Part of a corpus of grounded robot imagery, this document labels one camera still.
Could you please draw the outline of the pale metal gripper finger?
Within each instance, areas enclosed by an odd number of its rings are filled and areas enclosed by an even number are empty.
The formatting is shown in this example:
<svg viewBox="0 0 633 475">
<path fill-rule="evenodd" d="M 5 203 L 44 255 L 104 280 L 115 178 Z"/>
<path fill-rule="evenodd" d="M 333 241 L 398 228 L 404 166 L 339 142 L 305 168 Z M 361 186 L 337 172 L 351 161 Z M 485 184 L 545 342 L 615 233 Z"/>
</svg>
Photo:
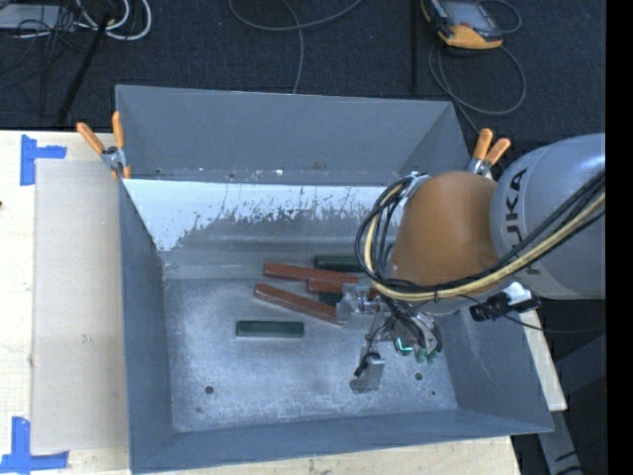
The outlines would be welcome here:
<svg viewBox="0 0 633 475">
<path fill-rule="evenodd" d="M 354 394 L 378 391 L 385 364 L 386 360 L 381 356 L 378 348 L 366 342 L 361 350 L 353 377 L 349 381 L 351 391 Z"/>
<path fill-rule="evenodd" d="M 346 324 L 353 315 L 375 315 L 380 312 L 379 293 L 368 286 L 343 286 L 335 306 L 335 317 Z"/>
</svg>

